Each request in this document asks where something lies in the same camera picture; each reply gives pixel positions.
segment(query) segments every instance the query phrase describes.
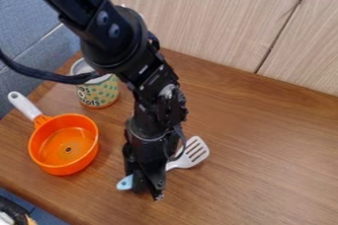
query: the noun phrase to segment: cabinet door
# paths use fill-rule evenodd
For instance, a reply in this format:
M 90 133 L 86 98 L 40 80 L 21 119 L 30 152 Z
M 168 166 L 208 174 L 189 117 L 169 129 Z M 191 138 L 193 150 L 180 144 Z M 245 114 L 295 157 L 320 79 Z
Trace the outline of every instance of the cabinet door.
M 254 71 L 297 0 L 113 0 L 143 14 L 162 45 Z
M 303 0 L 258 73 L 338 95 L 338 0 Z

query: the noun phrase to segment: wooden table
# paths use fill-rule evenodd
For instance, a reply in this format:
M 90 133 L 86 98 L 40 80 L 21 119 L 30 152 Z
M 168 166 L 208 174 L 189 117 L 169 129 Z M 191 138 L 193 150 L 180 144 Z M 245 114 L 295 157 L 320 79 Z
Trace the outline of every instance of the wooden table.
M 98 157 L 73 176 L 44 173 L 27 152 L 33 125 L 14 110 L 0 121 L 0 186 L 72 224 L 338 224 L 337 98 L 163 53 L 188 98 L 185 132 L 211 149 L 200 166 L 168 174 L 164 201 L 116 190 L 133 103 L 125 86 L 111 107 L 88 110 L 74 87 L 43 83 L 30 98 L 44 113 L 97 122 Z

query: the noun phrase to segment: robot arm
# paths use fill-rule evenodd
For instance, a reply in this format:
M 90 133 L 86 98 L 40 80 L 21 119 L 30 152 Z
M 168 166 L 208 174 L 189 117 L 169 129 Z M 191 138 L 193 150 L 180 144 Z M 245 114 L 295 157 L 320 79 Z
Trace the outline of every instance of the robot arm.
M 124 147 L 126 173 L 134 174 L 132 190 L 149 189 L 154 199 L 165 190 L 165 165 L 182 136 L 188 113 L 178 77 L 150 43 L 142 18 L 110 0 L 45 0 L 59 20 L 81 39 L 88 64 L 99 73 L 115 73 L 135 98 L 127 121 Z

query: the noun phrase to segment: white spatula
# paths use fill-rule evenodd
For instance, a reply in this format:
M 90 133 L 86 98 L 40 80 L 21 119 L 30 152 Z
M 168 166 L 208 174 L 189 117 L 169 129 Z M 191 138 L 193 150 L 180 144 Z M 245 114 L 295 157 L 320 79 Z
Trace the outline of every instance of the white spatula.
M 183 150 L 181 147 L 176 156 Z M 204 140 L 199 136 L 194 136 L 187 141 L 184 154 L 176 161 L 167 163 L 165 170 L 168 172 L 175 168 L 189 169 L 204 161 L 209 156 L 210 150 Z M 117 184 L 118 190 L 132 189 L 133 174 L 124 177 Z

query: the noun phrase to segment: orange frying pan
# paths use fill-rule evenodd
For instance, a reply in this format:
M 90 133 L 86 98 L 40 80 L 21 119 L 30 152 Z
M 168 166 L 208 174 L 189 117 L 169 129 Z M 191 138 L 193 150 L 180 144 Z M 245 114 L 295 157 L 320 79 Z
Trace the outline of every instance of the orange frying pan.
M 45 172 L 70 175 L 87 167 L 98 152 L 99 130 L 89 117 L 76 113 L 46 116 L 25 96 L 11 92 L 8 100 L 35 123 L 29 153 Z

